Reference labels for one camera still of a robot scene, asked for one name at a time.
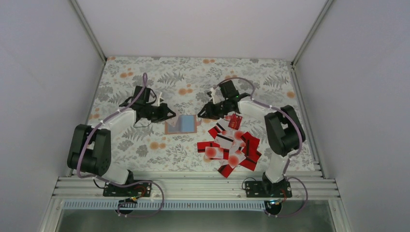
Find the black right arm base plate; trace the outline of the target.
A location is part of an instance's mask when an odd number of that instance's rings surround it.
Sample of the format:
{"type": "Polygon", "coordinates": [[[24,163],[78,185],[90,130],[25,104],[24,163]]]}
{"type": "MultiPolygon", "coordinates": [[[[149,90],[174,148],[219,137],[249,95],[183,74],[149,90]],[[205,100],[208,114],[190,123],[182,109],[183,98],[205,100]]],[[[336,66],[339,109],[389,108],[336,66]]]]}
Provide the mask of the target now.
{"type": "Polygon", "coordinates": [[[248,198],[291,198],[292,188],[289,181],[277,183],[269,181],[245,181],[244,189],[248,198]]]}

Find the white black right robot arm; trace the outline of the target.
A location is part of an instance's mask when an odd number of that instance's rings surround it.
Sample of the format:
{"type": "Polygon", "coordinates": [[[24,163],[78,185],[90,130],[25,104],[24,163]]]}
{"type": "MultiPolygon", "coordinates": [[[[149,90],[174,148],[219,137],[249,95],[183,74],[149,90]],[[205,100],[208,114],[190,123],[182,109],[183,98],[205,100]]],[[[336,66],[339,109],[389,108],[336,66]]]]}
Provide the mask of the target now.
{"type": "Polygon", "coordinates": [[[262,176],[262,191],[268,197],[280,191],[280,183],[285,180],[285,173],[290,158],[298,155],[306,136],[295,109],[290,105],[281,108],[245,97],[241,100],[227,99],[219,103],[206,103],[198,117],[221,119],[228,113],[236,112],[265,123],[268,143],[275,153],[262,176]]]}

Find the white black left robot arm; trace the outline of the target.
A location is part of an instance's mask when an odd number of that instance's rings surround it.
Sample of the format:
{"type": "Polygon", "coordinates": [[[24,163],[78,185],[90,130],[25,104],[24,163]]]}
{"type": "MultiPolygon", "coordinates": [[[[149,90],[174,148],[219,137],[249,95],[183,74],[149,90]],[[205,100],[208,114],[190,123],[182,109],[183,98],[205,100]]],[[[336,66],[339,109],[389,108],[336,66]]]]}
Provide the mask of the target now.
{"type": "Polygon", "coordinates": [[[111,162],[112,138],[144,118],[159,123],[176,117],[166,103],[123,103],[113,114],[95,125],[75,127],[67,166],[80,173],[81,178],[95,177],[115,186],[123,196],[134,191],[133,173],[111,162]]]}

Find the red card with gold print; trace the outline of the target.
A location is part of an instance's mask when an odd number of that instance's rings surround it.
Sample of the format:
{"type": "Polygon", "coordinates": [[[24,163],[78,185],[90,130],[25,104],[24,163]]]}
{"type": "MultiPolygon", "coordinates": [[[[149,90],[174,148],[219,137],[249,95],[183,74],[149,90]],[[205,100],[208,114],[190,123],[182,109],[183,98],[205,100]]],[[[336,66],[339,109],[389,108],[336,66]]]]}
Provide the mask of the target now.
{"type": "Polygon", "coordinates": [[[241,126],[243,117],[237,114],[232,114],[230,117],[230,121],[228,123],[228,127],[234,130],[239,130],[241,126]]]}

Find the tan leather card holder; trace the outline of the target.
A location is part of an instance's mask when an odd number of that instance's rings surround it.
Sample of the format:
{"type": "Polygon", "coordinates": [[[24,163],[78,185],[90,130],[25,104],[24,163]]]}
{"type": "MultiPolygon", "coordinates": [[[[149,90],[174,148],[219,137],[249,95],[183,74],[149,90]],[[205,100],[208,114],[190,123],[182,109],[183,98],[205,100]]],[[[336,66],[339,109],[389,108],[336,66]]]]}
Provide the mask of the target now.
{"type": "Polygon", "coordinates": [[[165,121],[165,134],[190,134],[197,132],[195,115],[177,115],[165,121]]]}

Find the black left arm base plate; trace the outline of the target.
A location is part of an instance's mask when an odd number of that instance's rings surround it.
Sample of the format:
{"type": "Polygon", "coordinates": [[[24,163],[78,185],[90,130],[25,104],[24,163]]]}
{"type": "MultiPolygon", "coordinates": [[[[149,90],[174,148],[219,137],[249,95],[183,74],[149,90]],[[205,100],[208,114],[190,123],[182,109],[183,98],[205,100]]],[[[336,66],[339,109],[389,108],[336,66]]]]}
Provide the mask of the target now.
{"type": "Polygon", "coordinates": [[[104,197],[150,197],[152,184],[148,182],[132,185],[130,187],[119,187],[112,183],[105,183],[103,187],[104,197]]]}

